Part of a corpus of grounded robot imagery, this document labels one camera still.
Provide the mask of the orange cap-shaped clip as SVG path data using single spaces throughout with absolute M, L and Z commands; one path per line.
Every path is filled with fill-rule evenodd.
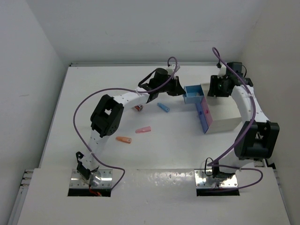
M 132 142 L 131 138 L 123 137 L 123 136 L 117 136 L 116 140 L 119 142 L 128 143 L 128 144 L 130 144 Z

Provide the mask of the pink cap-shaped clip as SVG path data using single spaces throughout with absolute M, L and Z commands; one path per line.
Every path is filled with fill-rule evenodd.
M 143 128 L 139 128 L 135 131 L 136 134 L 141 134 L 141 133 L 147 133 L 151 131 L 151 127 L 147 126 L 147 127 L 143 127 Z

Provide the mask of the clear tube with pink cap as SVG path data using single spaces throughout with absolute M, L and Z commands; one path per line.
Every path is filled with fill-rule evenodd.
M 136 105 L 134 107 L 138 112 L 140 112 L 142 109 L 143 109 L 143 106 L 142 105 Z

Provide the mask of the blue drawer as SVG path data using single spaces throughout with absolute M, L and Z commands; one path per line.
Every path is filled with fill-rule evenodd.
M 183 95 L 185 104 L 196 104 L 202 102 L 204 98 L 204 92 L 200 84 L 184 86 L 184 90 L 186 92 L 186 94 Z

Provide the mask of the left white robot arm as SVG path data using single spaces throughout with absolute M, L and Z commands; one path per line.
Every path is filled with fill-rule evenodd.
M 101 164 L 95 155 L 103 151 L 108 137 L 117 131 L 126 110 L 153 101 L 159 93 L 167 93 L 169 96 L 186 93 L 180 85 L 179 77 L 175 75 L 179 68 L 176 65 L 157 68 L 142 79 L 135 90 L 126 89 L 126 93 L 118 96 L 105 94 L 101 97 L 90 117 L 91 136 L 89 142 L 85 143 L 89 152 L 76 153 L 77 170 L 86 180 Z

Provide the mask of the pink drawer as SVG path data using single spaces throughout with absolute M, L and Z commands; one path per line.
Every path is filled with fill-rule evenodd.
M 208 103 L 207 103 L 207 100 L 205 97 L 203 98 L 201 105 L 202 105 L 204 116 L 206 118 L 206 122 L 207 122 L 208 126 L 210 127 L 213 122 L 213 119 L 212 119 L 212 115 L 210 113 L 209 106 L 208 106 Z

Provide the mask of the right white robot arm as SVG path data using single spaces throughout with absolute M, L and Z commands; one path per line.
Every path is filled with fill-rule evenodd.
M 224 74 L 211 76 L 207 95 L 215 98 L 232 97 L 243 125 L 230 149 L 211 162 L 215 179 L 232 177 L 251 161 L 269 159 L 280 131 L 279 124 L 271 122 L 263 113 L 251 79 L 243 75 L 243 64 L 229 62 L 224 67 Z

